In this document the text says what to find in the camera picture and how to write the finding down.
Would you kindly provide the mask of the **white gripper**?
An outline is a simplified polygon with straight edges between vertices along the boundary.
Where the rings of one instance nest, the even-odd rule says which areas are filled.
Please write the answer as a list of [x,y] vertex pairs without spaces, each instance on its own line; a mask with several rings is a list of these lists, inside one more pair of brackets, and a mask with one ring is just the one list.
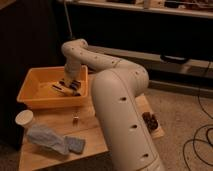
[[80,64],[66,64],[64,66],[64,82],[66,86],[70,86],[78,78],[80,70]]

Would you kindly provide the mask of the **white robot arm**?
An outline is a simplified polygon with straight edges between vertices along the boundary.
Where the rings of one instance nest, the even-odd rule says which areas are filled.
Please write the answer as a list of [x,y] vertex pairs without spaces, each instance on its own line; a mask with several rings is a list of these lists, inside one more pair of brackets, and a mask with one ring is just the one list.
[[95,53],[84,39],[62,44],[65,81],[77,77],[82,63],[97,71],[91,97],[103,136],[117,171],[166,171],[136,98],[149,84],[146,69],[134,62]]

